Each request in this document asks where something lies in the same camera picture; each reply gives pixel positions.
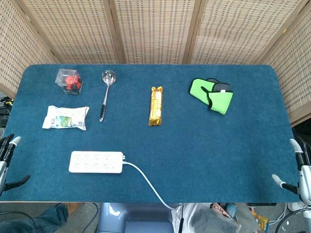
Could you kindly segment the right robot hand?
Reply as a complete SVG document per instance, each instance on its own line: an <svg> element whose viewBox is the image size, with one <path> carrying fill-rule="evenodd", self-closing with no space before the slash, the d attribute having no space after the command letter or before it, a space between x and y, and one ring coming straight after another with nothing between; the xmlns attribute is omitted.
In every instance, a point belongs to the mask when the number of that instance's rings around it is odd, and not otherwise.
<svg viewBox="0 0 311 233"><path fill-rule="evenodd" d="M282 189L297 194L305 205L311 206L311 147L301 138L298 141L301 142L303 147L295 139L290 139L299 172L297 186L282 181L276 174L272 174L272 178Z"/></svg>

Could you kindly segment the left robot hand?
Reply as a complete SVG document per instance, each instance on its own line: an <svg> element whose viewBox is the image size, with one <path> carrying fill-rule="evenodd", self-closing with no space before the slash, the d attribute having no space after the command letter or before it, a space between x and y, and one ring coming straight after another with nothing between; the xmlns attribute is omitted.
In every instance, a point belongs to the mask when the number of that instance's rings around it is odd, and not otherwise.
<svg viewBox="0 0 311 233"><path fill-rule="evenodd" d="M14 138L13 133L0 139L0 196L3 192L24 185L31 177L30 175L26 175L21 180L12 183L6 182L8 168L13 158L14 150L20 140L21 137L17 136Z"/></svg>

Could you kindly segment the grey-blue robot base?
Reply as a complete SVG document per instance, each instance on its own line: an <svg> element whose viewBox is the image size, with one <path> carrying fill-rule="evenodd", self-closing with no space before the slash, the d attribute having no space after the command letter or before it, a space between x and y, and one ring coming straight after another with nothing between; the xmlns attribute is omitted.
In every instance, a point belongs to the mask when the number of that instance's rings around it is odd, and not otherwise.
<svg viewBox="0 0 311 233"><path fill-rule="evenodd" d="M161 203L104 202L96 233L174 233L171 210Z"/></svg>

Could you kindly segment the white power strip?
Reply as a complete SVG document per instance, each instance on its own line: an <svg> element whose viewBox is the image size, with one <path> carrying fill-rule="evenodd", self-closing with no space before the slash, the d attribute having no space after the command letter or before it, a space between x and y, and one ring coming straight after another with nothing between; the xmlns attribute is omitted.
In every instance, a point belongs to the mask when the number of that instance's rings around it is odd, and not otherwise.
<svg viewBox="0 0 311 233"><path fill-rule="evenodd" d="M73 151L69 172L120 174L124 159L120 151Z"/></svg>

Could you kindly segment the white snack bag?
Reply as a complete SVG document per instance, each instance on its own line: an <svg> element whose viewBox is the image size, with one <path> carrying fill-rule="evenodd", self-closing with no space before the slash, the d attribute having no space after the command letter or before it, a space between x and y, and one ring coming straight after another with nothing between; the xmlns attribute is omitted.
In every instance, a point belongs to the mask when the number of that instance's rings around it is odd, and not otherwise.
<svg viewBox="0 0 311 233"><path fill-rule="evenodd" d="M50 105L44 119L43 129L78 128L86 131L86 116L89 107L63 108Z"/></svg>

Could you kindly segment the blue denim cloth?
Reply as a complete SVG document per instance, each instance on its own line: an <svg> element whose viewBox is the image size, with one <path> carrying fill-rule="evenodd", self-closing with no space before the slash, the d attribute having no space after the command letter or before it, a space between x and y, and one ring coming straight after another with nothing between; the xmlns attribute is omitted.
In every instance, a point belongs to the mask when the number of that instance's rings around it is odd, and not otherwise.
<svg viewBox="0 0 311 233"><path fill-rule="evenodd" d="M33 218L37 233L54 233L68 220L70 205L58 204ZM12 219L0 222L0 233L35 233L31 220Z"/></svg>

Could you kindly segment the clear box with red toy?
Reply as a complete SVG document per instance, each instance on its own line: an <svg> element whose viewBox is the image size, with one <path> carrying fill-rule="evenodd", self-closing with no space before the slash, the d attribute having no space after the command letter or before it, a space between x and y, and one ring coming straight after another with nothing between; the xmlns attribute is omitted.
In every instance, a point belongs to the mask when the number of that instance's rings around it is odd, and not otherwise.
<svg viewBox="0 0 311 233"><path fill-rule="evenodd" d="M83 87L83 80L75 69L60 68L56 75L55 83L65 94L79 95Z"/></svg>

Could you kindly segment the green neoprene pouch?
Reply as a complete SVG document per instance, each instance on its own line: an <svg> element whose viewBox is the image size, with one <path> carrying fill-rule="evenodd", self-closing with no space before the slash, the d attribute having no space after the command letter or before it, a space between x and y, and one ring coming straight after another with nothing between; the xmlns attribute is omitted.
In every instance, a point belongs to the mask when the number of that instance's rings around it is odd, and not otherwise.
<svg viewBox="0 0 311 233"><path fill-rule="evenodd" d="M193 79L189 93L206 104L210 110L221 115L226 114L233 97L230 84L220 82L214 78L206 80L200 78Z"/></svg>

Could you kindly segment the blue felt table mat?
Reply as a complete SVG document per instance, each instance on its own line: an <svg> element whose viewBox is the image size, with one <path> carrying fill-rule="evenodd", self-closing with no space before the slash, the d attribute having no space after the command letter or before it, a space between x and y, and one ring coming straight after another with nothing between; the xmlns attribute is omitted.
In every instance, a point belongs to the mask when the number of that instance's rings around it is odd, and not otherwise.
<svg viewBox="0 0 311 233"><path fill-rule="evenodd" d="M7 181L30 175L0 201L296 202L272 174L297 184L292 129L276 72L268 65L67 65L80 95L55 83L62 64L25 69L5 129L21 141ZM99 121L112 70L103 122ZM225 115L189 93L214 78L233 91ZM152 87L163 87L162 119L148 126ZM89 107L86 131L43 129L48 107ZM120 151L122 173L71 173L73 151Z"/></svg>

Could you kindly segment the gold foil snack bar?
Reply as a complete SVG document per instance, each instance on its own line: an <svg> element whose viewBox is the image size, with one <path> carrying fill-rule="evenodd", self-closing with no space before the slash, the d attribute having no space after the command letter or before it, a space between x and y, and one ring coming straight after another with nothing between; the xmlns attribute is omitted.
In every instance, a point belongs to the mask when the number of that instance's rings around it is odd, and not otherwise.
<svg viewBox="0 0 311 233"><path fill-rule="evenodd" d="M151 88L150 112L148 119L148 126L157 126L161 124L162 119L162 100L163 87Z"/></svg>

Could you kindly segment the woven bamboo folding screen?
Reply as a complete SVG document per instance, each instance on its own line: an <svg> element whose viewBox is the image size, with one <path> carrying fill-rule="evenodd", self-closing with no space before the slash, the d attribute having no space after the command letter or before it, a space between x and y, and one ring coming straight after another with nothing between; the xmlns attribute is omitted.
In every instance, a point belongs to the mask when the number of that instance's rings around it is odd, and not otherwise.
<svg viewBox="0 0 311 233"><path fill-rule="evenodd" d="M266 64L311 119L311 0L0 0L0 93L34 64Z"/></svg>

